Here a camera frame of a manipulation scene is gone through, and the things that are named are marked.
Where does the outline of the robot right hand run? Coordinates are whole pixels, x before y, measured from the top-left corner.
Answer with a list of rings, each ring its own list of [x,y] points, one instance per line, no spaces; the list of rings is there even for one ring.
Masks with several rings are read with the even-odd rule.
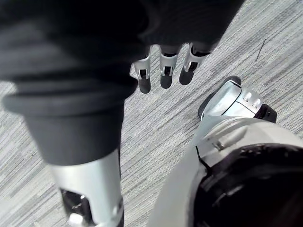
[[[241,0],[3,0],[3,97],[24,117],[81,226],[121,227],[120,145],[125,100],[138,80],[131,65],[154,44],[184,43],[199,57],[218,45]]]

